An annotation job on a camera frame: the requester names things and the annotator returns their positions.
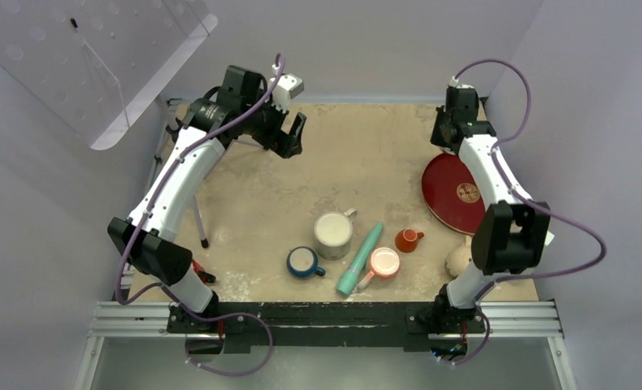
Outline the clear acrylic panel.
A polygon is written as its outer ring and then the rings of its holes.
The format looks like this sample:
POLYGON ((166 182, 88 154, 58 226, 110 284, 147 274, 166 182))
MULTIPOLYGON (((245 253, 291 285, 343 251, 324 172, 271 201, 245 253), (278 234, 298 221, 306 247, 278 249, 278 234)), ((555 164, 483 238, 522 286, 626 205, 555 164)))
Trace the clear acrylic panel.
POLYGON ((107 150, 218 22, 204 1, 0 0, 0 66, 90 148, 107 150))

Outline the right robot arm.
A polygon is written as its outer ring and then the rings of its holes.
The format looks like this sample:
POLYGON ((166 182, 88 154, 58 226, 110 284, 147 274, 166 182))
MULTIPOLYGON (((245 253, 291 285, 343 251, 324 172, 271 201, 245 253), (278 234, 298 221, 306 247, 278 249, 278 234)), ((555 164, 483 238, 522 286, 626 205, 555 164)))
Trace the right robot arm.
POLYGON ((522 188, 499 156, 492 125, 478 118, 479 96, 469 85, 449 86, 436 109, 431 142, 454 153, 465 165, 484 203, 484 218, 471 241, 471 262, 441 289, 446 301, 435 305, 438 328, 451 331, 496 280, 537 267, 546 246, 550 217, 522 188))

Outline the cream teapot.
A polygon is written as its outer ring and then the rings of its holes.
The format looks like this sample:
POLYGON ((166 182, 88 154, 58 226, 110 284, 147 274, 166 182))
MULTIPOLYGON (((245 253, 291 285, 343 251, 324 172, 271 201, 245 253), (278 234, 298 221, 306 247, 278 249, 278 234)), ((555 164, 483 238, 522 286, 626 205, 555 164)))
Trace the cream teapot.
POLYGON ((471 236, 465 236, 464 241, 446 257, 445 269, 452 278, 458 277, 471 263, 471 241, 471 236))

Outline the pink white mug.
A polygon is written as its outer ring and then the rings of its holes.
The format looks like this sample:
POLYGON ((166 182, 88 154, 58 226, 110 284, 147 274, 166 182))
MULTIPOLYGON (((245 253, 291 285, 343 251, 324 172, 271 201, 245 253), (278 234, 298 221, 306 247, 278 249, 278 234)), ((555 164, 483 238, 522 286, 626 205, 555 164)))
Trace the pink white mug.
POLYGON ((401 267, 401 260, 396 251, 389 247, 374 249, 367 261, 367 272, 358 282, 356 289, 363 290, 373 279, 390 279, 401 267))

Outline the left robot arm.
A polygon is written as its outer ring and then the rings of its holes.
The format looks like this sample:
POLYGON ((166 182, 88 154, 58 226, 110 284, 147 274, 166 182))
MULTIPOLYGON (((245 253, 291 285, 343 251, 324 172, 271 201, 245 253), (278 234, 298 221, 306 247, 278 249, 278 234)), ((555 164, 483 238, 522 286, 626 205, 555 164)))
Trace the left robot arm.
POLYGON ((108 234, 124 262, 154 278, 188 308, 187 321, 209 332, 219 321, 218 296, 193 265, 193 254, 175 243, 180 221, 202 181, 231 143, 246 135, 281 158, 302 152, 304 114, 283 130, 289 103, 304 90, 302 78, 272 67, 274 76, 229 66, 221 85, 192 102, 169 159, 147 194, 126 218, 113 218, 108 234))

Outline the large white cat mug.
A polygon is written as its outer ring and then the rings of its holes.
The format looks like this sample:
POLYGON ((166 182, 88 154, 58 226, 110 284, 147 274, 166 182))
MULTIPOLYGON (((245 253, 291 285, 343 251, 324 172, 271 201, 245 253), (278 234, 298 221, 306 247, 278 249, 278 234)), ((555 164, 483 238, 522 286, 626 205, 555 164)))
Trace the large white cat mug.
POLYGON ((329 211, 314 223, 315 250, 321 258, 339 260, 347 255, 354 234, 354 220, 358 211, 329 211))

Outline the teal pen tube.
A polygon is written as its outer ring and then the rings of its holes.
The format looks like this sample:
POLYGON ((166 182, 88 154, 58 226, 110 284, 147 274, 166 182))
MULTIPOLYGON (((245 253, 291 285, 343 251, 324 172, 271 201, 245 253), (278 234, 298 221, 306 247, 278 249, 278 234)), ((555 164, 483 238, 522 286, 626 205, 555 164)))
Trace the teal pen tube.
POLYGON ((336 292, 339 295, 348 297, 356 288, 361 270, 366 265, 371 252, 374 250, 383 228, 384 225, 382 223, 377 223, 367 234, 358 252, 354 256, 353 261, 336 284, 336 292))

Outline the tripod stand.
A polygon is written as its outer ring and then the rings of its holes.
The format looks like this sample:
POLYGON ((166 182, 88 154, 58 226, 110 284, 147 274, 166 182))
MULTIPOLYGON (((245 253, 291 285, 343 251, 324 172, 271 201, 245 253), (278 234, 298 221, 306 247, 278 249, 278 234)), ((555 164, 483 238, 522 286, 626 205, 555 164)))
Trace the tripod stand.
MULTIPOLYGON (((174 132, 176 132, 179 127, 177 123, 177 118, 176 118, 178 104, 176 103, 175 105, 173 105, 171 99, 163 100, 161 96, 158 96, 154 100, 154 102, 156 103, 156 105, 158 106, 158 108, 162 113, 162 117, 164 121, 163 123, 164 133, 160 137, 158 147, 154 154, 154 165, 151 169, 151 173, 146 185, 146 189, 150 189, 150 187, 153 185, 153 182, 155 182, 156 179, 158 178, 158 174, 163 169, 163 166, 167 161, 165 158, 163 158, 163 151, 167 148, 167 144, 171 139, 171 135, 174 132)), ((199 239, 200 239, 202 248, 206 249, 209 247, 210 244, 207 239, 206 229, 204 227, 204 223, 202 219, 202 213, 199 209, 197 192, 195 192, 193 195, 193 198, 191 201, 191 208, 193 212, 194 221, 197 226, 197 231, 199 233, 199 239)))

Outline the red glossy mug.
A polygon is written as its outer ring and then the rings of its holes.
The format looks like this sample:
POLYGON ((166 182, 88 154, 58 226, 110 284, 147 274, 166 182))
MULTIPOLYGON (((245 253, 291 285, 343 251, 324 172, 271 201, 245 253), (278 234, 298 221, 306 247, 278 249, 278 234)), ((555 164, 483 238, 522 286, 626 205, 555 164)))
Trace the red glossy mug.
POLYGON ((199 262, 192 260, 192 268, 199 277, 200 281, 202 281, 204 284, 214 284, 217 281, 217 278, 211 273, 207 272, 199 262))

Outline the blue mug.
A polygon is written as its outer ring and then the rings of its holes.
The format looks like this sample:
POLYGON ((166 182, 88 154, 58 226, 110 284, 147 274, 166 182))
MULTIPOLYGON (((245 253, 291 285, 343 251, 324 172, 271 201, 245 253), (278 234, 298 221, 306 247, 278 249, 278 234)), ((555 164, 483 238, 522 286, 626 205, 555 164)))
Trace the blue mug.
POLYGON ((298 279, 326 275, 326 271, 319 265, 317 253, 306 246, 298 246, 288 253, 286 267, 288 272, 298 279))

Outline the small orange cup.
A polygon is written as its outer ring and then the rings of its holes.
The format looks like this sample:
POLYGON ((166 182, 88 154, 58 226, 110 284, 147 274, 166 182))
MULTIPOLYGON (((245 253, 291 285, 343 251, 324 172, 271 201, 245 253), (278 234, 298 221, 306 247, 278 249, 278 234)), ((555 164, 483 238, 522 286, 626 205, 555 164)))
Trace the small orange cup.
POLYGON ((420 240, 424 237, 423 232, 417 232, 409 228, 402 229, 396 234, 394 245, 396 249, 402 253, 412 253, 417 249, 420 240))

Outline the red round tray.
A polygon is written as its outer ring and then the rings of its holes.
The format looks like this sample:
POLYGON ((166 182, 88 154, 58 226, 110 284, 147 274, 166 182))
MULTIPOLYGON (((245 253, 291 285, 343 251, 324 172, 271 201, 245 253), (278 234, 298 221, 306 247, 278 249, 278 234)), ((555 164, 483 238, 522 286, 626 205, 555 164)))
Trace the red round tray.
POLYGON ((439 154, 431 160, 421 178, 428 209, 446 227, 473 236, 485 215, 482 195, 460 159, 439 154))

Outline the aluminium frame rail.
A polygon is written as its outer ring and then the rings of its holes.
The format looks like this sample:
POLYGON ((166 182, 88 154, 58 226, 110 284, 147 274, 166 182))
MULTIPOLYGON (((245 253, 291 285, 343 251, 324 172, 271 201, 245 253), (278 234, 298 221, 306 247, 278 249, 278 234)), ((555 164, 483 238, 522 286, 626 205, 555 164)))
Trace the aluminium frame rail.
MULTIPOLYGON (((445 259, 464 235, 439 222, 423 200, 421 178, 436 156, 428 143, 430 104, 302 104, 305 151, 282 160, 234 145, 197 192, 209 247, 193 212, 177 241, 217 275, 222 302, 430 301, 449 280, 445 259), (312 245, 327 211, 358 211, 351 249, 384 225, 380 245, 402 228, 426 233, 400 273, 343 298, 334 286, 349 258, 321 260, 324 277, 297 279, 288 252, 312 245)), ((225 353, 211 338, 167 332, 160 291, 132 305, 102 302, 77 380, 91 389, 574 389, 557 306, 530 281, 497 286, 483 303, 485 332, 465 353, 435 349, 254 346, 225 353)))

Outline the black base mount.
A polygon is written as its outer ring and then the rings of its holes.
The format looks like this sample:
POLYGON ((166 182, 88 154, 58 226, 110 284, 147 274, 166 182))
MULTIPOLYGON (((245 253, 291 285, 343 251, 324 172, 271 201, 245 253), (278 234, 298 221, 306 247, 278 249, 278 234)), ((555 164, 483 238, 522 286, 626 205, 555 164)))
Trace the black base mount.
POLYGON ((254 346, 435 349, 458 356, 466 340, 481 336, 481 315, 436 310, 430 301, 389 302, 222 302, 222 319, 200 321, 171 306, 167 332, 223 342, 225 353, 254 346))

